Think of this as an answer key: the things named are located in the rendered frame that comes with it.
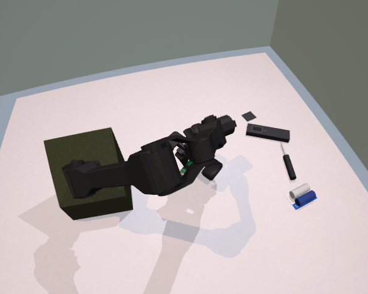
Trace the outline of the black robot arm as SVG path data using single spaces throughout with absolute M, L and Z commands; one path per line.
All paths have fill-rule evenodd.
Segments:
M 160 197 L 189 186 L 202 168 L 215 161 L 216 150 L 234 133 L 236 121 L 228 115 L 209 115 L 183 131 L 186 137 L 173 135 L 141 146 L 127 161 L 100 165 L 99 160 L 72 160 L 62 167 L 73 199 L 93 196 L 105 187 L 134 186 L 143 194 Z M 183 176 L 172 147 L 167 141 L 188 143 L 193 163 Z

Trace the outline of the dark grey flat square piece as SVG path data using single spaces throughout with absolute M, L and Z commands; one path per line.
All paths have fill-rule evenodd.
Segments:
M 255 118 L 256 118 L 256 116 L 255 116 L 251 111 L 249 111 L 249 112 L 247 112 L 247 113 L 243 114 L 242 116 L 243 116 L 243 118 L 244 118 L 247 122 L 249 122 L 249 121 L 251 121 L 252 119 L 255 119 Z

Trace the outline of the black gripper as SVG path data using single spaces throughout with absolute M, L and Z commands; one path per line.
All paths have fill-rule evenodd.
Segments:
M 178 133 L 177 131 L 171 133 L 169 135 L 173 136 L 173 135 L 181 135 L 180 133 Z M 184 136 L 183 136 L 184 137 Z M 183 166 L 185 166 L 188 163 L 188 160 L 192 161 L 192 157 L 188 148 L 188 143 L 179 143 L 176 141 L 167 141 L 170 143 L 172 150 L 174 150 L 174 148 L 176 146 L 178 146 L 177 152 L 175 153 L 175 156 L 179 159 L 179 161 L 182 163 Z M 212 162 L 211 164 L 208 164 L 206 166 L 204 166 L 205 168 L 202 171 L 202 175 L 205 176 L 208 180 L 213 181 L 214 178 L 217 176 L 217 174 L 221 171 L 221 169 L 223 168 L 223 164 L 221 162 L 219 162 L 218 160 L 215 159 L 214 162 Z

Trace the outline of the black-handled screwdriver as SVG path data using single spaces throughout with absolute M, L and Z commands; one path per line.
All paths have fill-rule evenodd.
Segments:
M 289 158 L 289 155 L 287 155 L 285 153 L 285 150 L 284 150 L 284 147 L 283 147 L 283 143 L 282 142 L 281 142 L 281 146 L 283 148 L 283 153 L 284 153 L 283 160 L 285 162 L 285 165 L 286 165 L 286 168 L 287 168 L 287 172 L 288 172 L 289 178 L 290 178 L 291 181 L 293 181 L 293 180 L 296 179 L 296 174 L 295 174 L 293 165 L 291 163 L 291 159 Z

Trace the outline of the green cylindrical battery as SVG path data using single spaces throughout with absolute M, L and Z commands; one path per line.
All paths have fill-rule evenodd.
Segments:
M 188 167 L 192 164 L 192 161 L 188 161 L 188 163 L 180 170 L 180 173 L 185 174 L 185 172 L 187 171 Z

